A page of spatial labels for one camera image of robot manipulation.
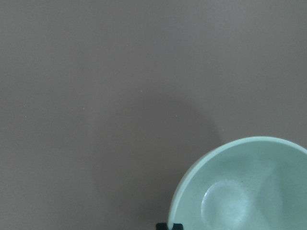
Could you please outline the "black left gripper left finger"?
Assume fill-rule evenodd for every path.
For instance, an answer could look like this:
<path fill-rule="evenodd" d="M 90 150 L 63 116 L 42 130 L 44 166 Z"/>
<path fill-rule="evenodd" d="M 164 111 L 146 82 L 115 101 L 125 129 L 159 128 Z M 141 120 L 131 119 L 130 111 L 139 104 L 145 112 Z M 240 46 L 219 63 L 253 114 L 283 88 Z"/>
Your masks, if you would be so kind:
<path fill-rule="evenodd" d="M 157 223 L 155 225 L 156 230 L 168 230 L 168 225 L 167 223 Z"/>

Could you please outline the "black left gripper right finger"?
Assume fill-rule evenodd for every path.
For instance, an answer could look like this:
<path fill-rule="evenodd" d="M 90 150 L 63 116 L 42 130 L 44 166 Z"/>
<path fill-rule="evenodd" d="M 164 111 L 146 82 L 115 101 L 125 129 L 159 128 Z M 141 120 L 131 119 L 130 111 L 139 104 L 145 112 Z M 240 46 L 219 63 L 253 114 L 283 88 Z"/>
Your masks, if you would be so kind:
<path fill-rule="evenodd" d="M 173 227 L 172 227 L 172 230 L 183 230 L 183 225 L 180 224 L 180 223 L 174 223 L 173 224 Z"/>

